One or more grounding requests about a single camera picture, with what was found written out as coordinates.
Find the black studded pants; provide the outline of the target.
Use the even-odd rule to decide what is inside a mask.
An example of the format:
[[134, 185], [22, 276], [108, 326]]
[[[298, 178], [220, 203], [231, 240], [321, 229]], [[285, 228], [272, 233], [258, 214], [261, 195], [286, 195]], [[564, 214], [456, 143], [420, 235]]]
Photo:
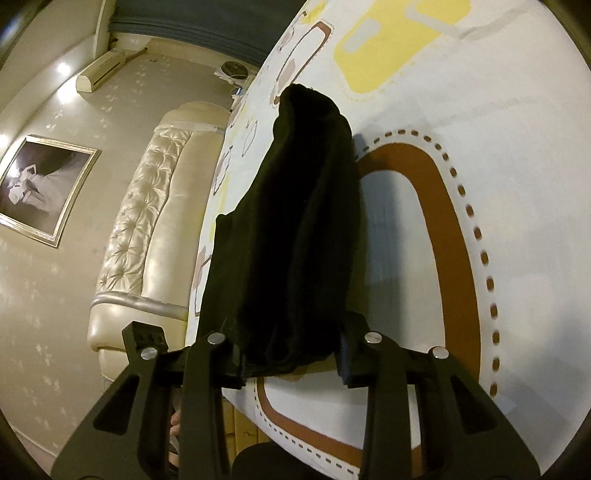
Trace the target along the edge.
[[328, 96], [288, 86], [252, 185], [215, 221], [198, 332], [225, 336], [232, 375], [287, 374], [332, 353], [360, 210], [348, 120]]

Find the cream tufted leather headboard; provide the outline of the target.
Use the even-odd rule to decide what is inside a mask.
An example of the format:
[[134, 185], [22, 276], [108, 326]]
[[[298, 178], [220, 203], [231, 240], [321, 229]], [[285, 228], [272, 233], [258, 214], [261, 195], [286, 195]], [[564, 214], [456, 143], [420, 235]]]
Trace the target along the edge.
[[183, 347], [198, 242], [230, 113], [195, 101], [154, 128], [121, 201], [90, 308], [87, 342], [102, 376], [127, 366], [122, 331], [132, 321], [159, 326]]

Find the small white desk fan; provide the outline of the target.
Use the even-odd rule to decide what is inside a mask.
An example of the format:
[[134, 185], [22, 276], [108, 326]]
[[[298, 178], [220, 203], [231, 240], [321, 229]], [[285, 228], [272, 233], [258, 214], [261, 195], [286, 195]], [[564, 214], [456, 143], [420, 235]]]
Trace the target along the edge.
[[228, 84], [243, 86], [250, 72], [238, 61], [225, 61], [215, 69], [214, 75]]

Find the patterned white bed sheet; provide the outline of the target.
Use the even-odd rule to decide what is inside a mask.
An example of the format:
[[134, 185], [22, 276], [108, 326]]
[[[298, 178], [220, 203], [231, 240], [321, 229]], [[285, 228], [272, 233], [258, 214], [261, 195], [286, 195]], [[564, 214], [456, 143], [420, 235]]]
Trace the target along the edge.
[[544, 478], [588, 478], [589, 3], [304, 3], [229, 120], [187, 343], [215, 219], [249, 189], [291, 84], [330, 97], [353, 131], [349, 308], [403, 347], [464, 362]]

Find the dark green curtain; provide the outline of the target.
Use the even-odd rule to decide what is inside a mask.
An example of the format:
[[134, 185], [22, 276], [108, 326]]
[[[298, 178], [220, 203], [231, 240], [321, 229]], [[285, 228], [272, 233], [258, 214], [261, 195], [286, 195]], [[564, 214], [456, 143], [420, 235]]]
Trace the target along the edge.
[[260, 66], [303, 6], [304, 0], [124, 0], [115, 3], [109, 27]]

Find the framed wall photograph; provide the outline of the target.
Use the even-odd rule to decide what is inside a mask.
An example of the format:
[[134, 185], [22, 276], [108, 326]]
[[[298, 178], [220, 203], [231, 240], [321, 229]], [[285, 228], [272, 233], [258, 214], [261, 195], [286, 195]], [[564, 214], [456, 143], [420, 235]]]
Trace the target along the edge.
[[101, 151], [27, 135], [1, 170], [1, 225], [52, 248]]

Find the white wall air conditioner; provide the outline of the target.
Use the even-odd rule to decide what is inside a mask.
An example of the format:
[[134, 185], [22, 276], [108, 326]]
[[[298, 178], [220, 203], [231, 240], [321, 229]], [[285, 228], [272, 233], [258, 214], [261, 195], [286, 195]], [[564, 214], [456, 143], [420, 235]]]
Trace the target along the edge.
[[76, 77], [75, 88], [78, 93], [94, 92], [111, 74], [126, 61], [120, 50], [110, 50], [93, 61]]

